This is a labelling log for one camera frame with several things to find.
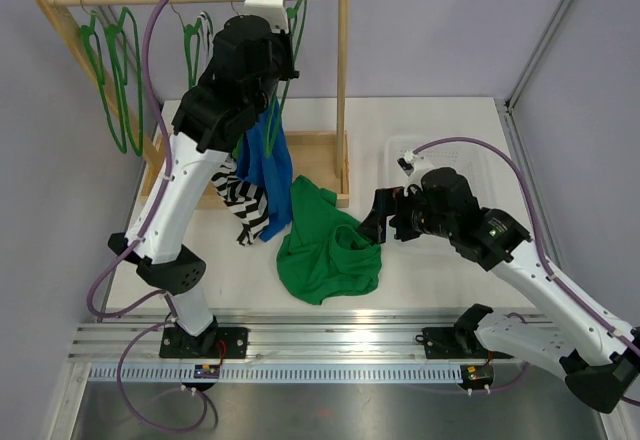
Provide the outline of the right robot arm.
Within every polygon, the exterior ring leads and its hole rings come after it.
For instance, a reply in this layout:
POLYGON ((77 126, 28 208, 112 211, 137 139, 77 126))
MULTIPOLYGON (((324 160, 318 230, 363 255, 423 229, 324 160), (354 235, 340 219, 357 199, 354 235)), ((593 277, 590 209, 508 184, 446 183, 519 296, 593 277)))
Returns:
POLYGON ((610 413, 639 376, 639 331, 601 307, 564 274, 545 271, 529 231, 500 209, 479 205, 467 179, 450 167, 421 174, 406 187, 376 190, 358 231, 374 244, 422 235, 448 240, 464 259, 523 294, 557 328, 545 331, 475 304, 454 324, 454 344, 466 356, 482 350, 533 364, 561 379, 581 402, 610 413))

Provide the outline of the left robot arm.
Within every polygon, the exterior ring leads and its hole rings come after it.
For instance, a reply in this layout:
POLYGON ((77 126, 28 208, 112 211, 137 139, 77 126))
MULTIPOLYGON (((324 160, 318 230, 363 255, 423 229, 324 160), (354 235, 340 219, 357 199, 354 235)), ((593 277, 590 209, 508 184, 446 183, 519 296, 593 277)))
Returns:
POLYGON ((206 263, 183 244, 187 226, 278 82, 299 75, 290 33, 256 15, 228 20, 212 47, 209 64, 180 101, 166 150, 169 165, 158 174, 141 220, 108 242, 147 285, 168 295, 176 320, 170 339, 179 358, 214 353, 218 330, 200 285, 206 263))

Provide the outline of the green tank top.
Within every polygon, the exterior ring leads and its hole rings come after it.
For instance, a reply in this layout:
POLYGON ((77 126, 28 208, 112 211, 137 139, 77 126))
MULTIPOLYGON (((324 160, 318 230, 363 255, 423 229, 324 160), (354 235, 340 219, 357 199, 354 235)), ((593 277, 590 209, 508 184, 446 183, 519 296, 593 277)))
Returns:
POLYGON ((337 194, 298 176, 290 189, 292 224, 276 256, 279 279, 296 299, 321 305, 332 297, 378 288, 381 247, 357 232, 359 222, 337 208, 337 194))

